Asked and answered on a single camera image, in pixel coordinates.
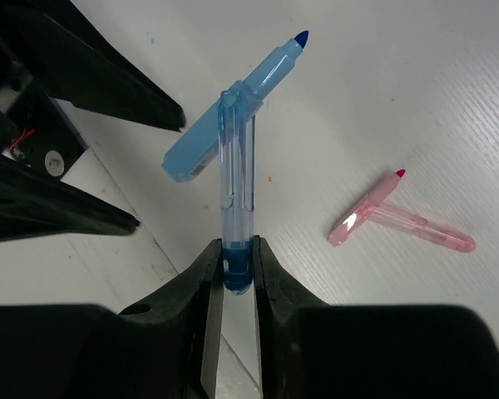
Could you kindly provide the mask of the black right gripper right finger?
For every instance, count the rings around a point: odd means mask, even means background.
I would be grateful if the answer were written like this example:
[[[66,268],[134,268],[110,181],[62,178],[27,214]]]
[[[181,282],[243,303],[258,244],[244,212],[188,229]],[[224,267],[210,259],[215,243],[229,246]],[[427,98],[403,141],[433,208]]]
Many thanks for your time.
[[[330,305],[253,247],[265,398],[499,398],[499,349],[468,308]]]

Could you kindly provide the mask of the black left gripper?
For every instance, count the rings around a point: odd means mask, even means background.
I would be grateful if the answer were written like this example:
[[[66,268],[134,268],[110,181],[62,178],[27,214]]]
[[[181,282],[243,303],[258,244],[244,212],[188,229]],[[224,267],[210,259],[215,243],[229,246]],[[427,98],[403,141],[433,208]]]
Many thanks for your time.
[[[59,181],[87,145],[50,96],[169,131],[186,123],[72,2],[0,1],[0,242],[133,234],[132,214]]]

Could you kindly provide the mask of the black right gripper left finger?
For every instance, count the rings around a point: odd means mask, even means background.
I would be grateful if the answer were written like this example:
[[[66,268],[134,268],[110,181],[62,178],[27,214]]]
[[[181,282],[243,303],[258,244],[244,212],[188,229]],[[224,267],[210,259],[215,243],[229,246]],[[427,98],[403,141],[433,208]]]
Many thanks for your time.
[[[0,398],[212,398],[221,244],[119,313],[95,304],[0,306]]]

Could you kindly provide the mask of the pink folding marker pen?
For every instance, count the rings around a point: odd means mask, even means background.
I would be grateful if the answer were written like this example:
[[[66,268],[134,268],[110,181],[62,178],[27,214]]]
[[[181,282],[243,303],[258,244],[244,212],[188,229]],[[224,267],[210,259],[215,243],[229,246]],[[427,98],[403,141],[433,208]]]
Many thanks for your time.
[[[377,183],[339,218],[328,234],[328,242],[338,247],[365,222],[370,221],[460,253],[468,254],[474,251],[476,242],[471,236],[384,202],[399,186],[405,174],[406,170],[400,169]]]

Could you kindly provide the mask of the blue folding marker pen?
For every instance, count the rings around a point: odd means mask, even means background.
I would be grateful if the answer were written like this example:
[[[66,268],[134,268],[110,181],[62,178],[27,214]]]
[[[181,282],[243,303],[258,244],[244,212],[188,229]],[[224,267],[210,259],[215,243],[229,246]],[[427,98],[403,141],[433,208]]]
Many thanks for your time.
[[[276,47],[245,79],[234,82],[166,152],[162,169],[176,182],[194,180],[220,160],[224,286],[245,293],[253,281],[254,141],[256,114],[294,68],[309,32]]]

